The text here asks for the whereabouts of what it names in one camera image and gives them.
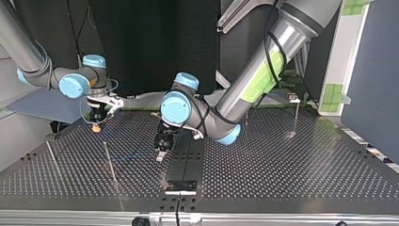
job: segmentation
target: small object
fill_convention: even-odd
[[[101,132],[101,126],[99,124],[93,124],[91,127],[91,130],[94,133],[100,133]]]
[[[132,221],[132,226],[151,226],[151,224],[147,218],[135,218]]]
[[[345,221],[340,221],[336,224],[336,226],[348,226],[348,224]]]
[[[383,161],[384,163],[393,163],[393,161],[390,160],[388,157],[385,157],[382,161]]]
[[[287,97],[288,97],[288,101],[290,103],[296,103],[296,104],[300,103],[300,100],[298,98],[298,95],[296,95],[296,93],[289,92],[289,93],[287,93]]]
[[[165,155],[167,155],[167,152],[159,151],[158,156],[156,157],[156,161],[162,162],[164,160]]]
[[[165,190],[167,195],[196,195],[196,181],[169,181],[169,187]]]

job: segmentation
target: black backdrop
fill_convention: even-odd
[[[15,0],[23,23],[56,66],[76,68],[67,0]],[[194,74],[199,92],[215,89],[219,0],[70,0],[80,52],[104,54],[122,96],[168,90],[177,72]],[[90,3],[94,26],[85,19]]]

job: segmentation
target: green tape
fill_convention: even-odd
[[[279,74],[283,68],[281,53],[272,52],[270,54],[270,59],[275,73]],[[268,93],[274,86],[276,86],[276,81],[273,78],[267,61],[265,61],[255,73],[255,76],[244,91],[241,99],[246,102],[255,103],[264,92]]]
[[[338,112],[343,100],[342,84],[326,84],[323,102],[320,107],[322,112]]]
[[[346,0],[343,6],[343,16],[360,15],[367,3],[367,0]]]

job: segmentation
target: black cable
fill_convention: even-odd
[[[276,8],[277,3],[279,2],[279,0],[275,0],[275,2],[272,5],[272,9],[269,12],[269,15],[266,18],[266,22],[264,24],[264,40],[263,40],[263,46],[264,46],[264,52],[266,54],[266,59],[267,59],[267,64],[269,66],[270,72],[272,73],[272,76],[276,82],[276,85],[279,86],[279,79],[276,75],[276,72],[274,70],[273,67],[273,63],[270,57],[270,53],[269,53],[269,44],[268,44],[268,38],[270,37],[273,42],[279,47],[279,51],[281,52],[281,56],[282,56],[282,60],[283,60],[283,68],[281,70],[281,72],[279,73],[279,77],[281,77],[281,75],[285,72],[286,68],[287,68],[287,55],[285,54],[284,49],[282,48],[281,44],[279,43],[279,40],[276,38],[276,36],[270,32],[270,29],[268,29],[268,25],[270,22],[270,19],[272,17],[273,14],[273,10]],[[262,98],[259,100],[259,102],[256,104],[255,106],[255,110],[258,109],[259,105],[261,104],[261,102],[263,101],[264,97],[266,97],[267,93],[264,93],[262,95]]]
[[[86,7],[86,13],[85,16],[83,17],[83,22],[80,25],[79,31],[77,32],[77,37],[76,39],[79,41],[80,35],[82,34],[83,27],[85,26],[86,20],[88,18],[88,11],[90,10],[90,3],[88,2],[88,6]]]
[[[80,58],[82,58],[82,55],[81,55],[80,50],[79,50],[79,40],[76,38],[76,33],[74,31],[74,25],[73,25],[73,20],[72,20],[72,15],[71,15],[70,1],[69,0],[65,0],[65,3],[67,5],[68,17],[70,19],[70,25],[71,25],[71,29],[72,29],[74,42],[75,42],[76,54],[79,55]]]
[[[279,86],[279,79],[277,78],[277,76],[276,76],[276,72],[274,71],[274,67],[273,67],[273,63],[272,63],[272,60],[271,60],[271,57],[270,57],[270,53],[269,53],[269,43],[268,43],[268,36],[270,36],[270,29],[267,29],[267,27],[268,27],[268,25],[269,25],[269,22],[270,22],[270,19],[271,19],[271,17],[272,17],[272,14],[273,14],[273,10],[276,8],[276,5],[277,5],[277,3],[279,2],[279,0],[275,0],[275,2],[273,3],[273,5],[272,5],[272,9],[270,10],[270,12],[269,12],[269,15],[267,16],[267,18],[266,18],[266,23],[265,23],[265,25],[264,25],[264,40],[263,40],[263,45],[264,45],[264,51],[265,51],[265,53],[266,53],[266,58],[267,58],[267,64],[269,65],[269,68],[270,68],[270,72],[272,73],[272,75],[273,75],[273,78],[275,79],[275,81],[276,81],[276,85],[278,85]]]
[[[180,206],[180,201],[177,203],[177,208],[176,208],[176,225],[180,226],[180,218],[179,218],[179,206]]]
[[[296,58],[296,62],[299,64],[298,55],[296,55],[295,58]],[[319,108],[319,104],[316,103],[316,99],[313,98],[313,96],[311,95],[311,92],[308,89],[308,86],[306,85],[305,78],[303,77],[302,71],[298,70],[298,72],[299,72],[299,77],[302,79],[303,86],[305,87],[306,91],[309,93],[309,96],[313,100],[314,104],[317,106],[317,108]]]

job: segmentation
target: perforated table surface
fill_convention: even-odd
[[[258,109],[231,146],[181,132],[156,162],[159,120],[119,112],[100,134],[80,121],[0,172],[0,209],[185,213],[399,215],[399,175],[301,108]],[[108,144],[117,183],[103,147]],[[197,181],[167,196],[168,181]]]

